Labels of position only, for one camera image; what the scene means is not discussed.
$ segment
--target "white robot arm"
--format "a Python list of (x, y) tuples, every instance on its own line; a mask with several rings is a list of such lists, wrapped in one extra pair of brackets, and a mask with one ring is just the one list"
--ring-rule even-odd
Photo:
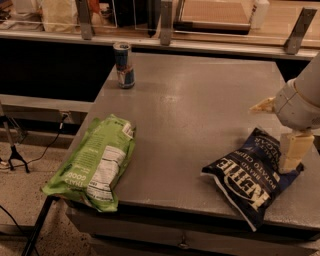
[(273, 112), (282, 125), (293, 130), (281, 135), (279, 172), (295, 169), (313, 143), (311, 130), (320, 128), (320, 53), (274, 98), (268, 98), (250, 110)]

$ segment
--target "kettle chips bag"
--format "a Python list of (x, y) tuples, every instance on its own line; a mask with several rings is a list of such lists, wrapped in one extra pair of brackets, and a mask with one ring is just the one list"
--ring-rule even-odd
[(278, 172), (280, 143), (255, 128), (241, 148), (202, 169), (234, 205), (253, 231), (263, 224), (266, 209), (303, 170), (300, 164), (288, 174)]

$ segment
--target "aluminum can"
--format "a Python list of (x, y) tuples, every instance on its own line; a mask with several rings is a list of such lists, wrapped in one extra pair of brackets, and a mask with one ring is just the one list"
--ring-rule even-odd
[(117, 42), (113, 45), (113, 50), (119, 87), (130, 89), (135, 84), (131, 45), (126, 42)]

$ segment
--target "floor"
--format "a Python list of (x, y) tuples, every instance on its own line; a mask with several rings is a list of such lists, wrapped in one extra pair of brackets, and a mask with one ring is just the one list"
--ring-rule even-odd
[[(18, 141), (17, 133), (12, 136)], [(29, 162), (39, 158), (56, 134), (28, 132), (22, 143), (16, 144), (18, 153)], [(30, 173), (24, 166), (16, 167), (14, 171), (0, 166), (0, 205), (4, 207), (19, 225), (34, 225), (46, 196), (40, 188), (53, 176), (64, 159), (65, 153), (72, 141), (71, 135), (60, 135), (50, 146), (44, 156), (28, 164)], [(0, 130), (0, 157), (6, 161), (11, 154), (7, 135)], [(70, 223), (65, 215), (66, 204), (63, 200), (54, 201), (40, 231), (36, 249), (43, 255), (95, 255), (91, 252), (88, 235), (81, 234)], [(13, 224), (13, 221), (0, 209), (0, 224)], [(21, 255), (26, 244), (23, 237), (1, 237), (0, 255)]]

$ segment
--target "chip bag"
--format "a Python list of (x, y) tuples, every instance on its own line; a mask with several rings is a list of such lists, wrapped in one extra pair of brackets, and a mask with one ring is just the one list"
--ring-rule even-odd
[(280, 143), (255, 128), (244, 145), (202, 169), (234, 205), (252, 231), (263, 224), (266, 209), (300, 174), (303, 165), (287, 174), (278, 172)]
[(86, 204), (99, 212), (117, 210), (113, 192), (135, 146), (130, 122), (110, 115), (94, 119), (79, 146), (42, 188), (50, 196)]

